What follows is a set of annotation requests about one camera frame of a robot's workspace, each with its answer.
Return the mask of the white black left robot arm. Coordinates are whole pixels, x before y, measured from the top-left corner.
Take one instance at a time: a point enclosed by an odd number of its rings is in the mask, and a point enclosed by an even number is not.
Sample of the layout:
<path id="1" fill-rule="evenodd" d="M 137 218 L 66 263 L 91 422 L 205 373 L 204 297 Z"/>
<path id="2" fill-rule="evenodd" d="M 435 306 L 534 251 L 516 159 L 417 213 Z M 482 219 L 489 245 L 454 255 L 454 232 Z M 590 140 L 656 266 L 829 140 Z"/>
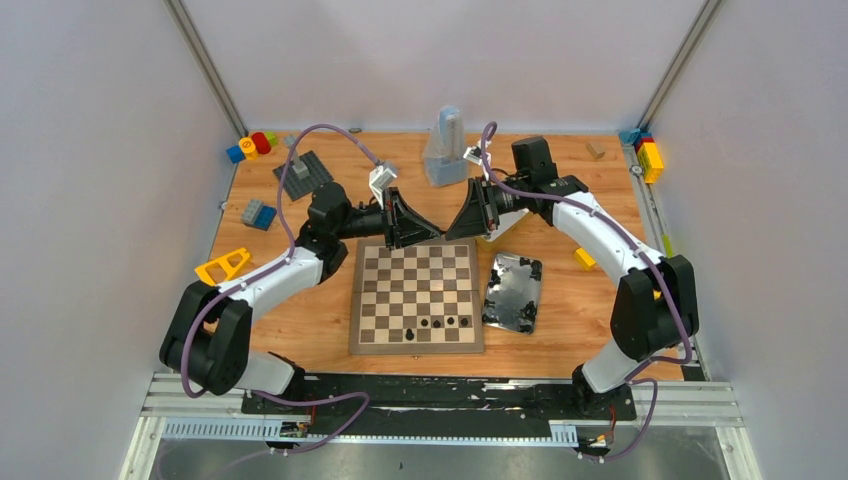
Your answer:
<path id="1" fill-rule="evenodd" d="M 160 361 L 180 375 L 191 398 L 232 389 L 261 391 L 283 413 L 298 411 L 306 386 L 294 362 L 250 346 L 252 326 L 293 295 L 331 278 L 348 255 L 350 238 L 383 237 L 390 249 L 437 239 L 442 229 L 415 212 L 398 188 L 377 203 L 354 205 L 329 182 L 312 194 L 293 245 L 271 262 L 211 286 L 198 280 L 184 291 L 160 347 Z"/>

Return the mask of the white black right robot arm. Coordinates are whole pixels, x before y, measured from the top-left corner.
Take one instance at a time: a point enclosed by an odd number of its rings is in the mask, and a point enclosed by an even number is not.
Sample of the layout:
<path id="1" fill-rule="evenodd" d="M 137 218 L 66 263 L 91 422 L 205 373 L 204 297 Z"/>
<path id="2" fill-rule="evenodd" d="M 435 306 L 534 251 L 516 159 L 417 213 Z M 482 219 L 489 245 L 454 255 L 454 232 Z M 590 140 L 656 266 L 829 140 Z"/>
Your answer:
<path id="1" fill-rule="evenodd" d="M 664 350 L 681 345 L 682 363 L 692 358 L 699 329 L 694 268 L 682 255 L 667 256 L 631 234 L 573 175 L 562 176 L 547 141 L 529 137 L 512 144 L 514 173 L 498 178 L 488 138 L 467 148 L 465 160 L 484 174 L 468 182 L 462 209 L 446 239 L 495 232 L 506 215 L 526 210 L 582 247 L 616 288 L 611 340 L 573 374 L 571 403 L 596 417 L 619 390 L 654 362 L 670 362 Z"/>

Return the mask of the wooden chess board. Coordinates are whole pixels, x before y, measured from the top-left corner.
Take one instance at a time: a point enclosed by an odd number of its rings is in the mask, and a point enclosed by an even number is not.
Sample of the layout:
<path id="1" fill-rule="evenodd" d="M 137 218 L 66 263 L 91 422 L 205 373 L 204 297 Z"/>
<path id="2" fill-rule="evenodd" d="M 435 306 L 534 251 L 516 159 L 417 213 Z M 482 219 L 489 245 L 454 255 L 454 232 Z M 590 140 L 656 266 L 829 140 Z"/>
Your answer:
<path id="1" fill-rule="evenodd" d="M 361 239 L 352 289 L 349 351 L 353 355 L 480 354 L 484 351 L 476 243 L 434 240 L 390 249 Z M 448 317 L 455 324 L 448 326 Z M 467 318 L 468 327 L 460 320 Z M 429 326 L 422 328 L 420 321 Z M 442 327 L 434 329 L 432 322 Z M 417 330 L 417 340 L 405 331 Z"/>

